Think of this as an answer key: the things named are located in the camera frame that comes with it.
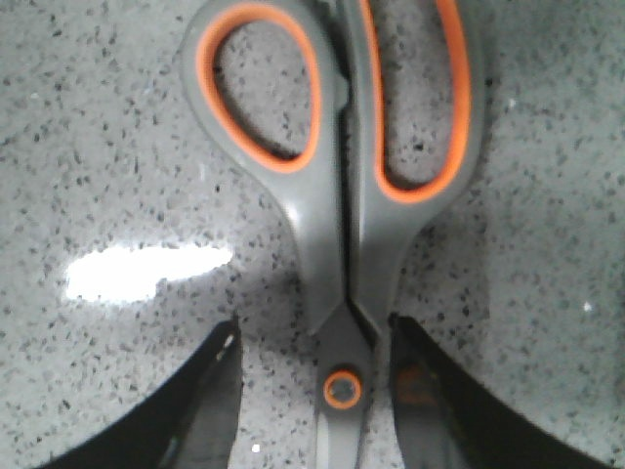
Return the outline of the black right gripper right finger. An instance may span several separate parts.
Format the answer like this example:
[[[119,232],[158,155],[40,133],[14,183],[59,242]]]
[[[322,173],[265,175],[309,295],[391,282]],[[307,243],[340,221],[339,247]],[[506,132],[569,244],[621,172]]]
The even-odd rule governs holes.
[[[389,318],[389,387],[407,468],[600,468],[498,400],[413,318]]]

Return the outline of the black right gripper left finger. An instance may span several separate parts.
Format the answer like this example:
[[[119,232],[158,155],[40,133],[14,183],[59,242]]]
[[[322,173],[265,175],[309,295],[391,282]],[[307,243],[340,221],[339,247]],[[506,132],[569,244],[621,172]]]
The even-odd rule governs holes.
[[[226,468],[242,395],[238,318],[221,321],[144,402],[43,468]]]

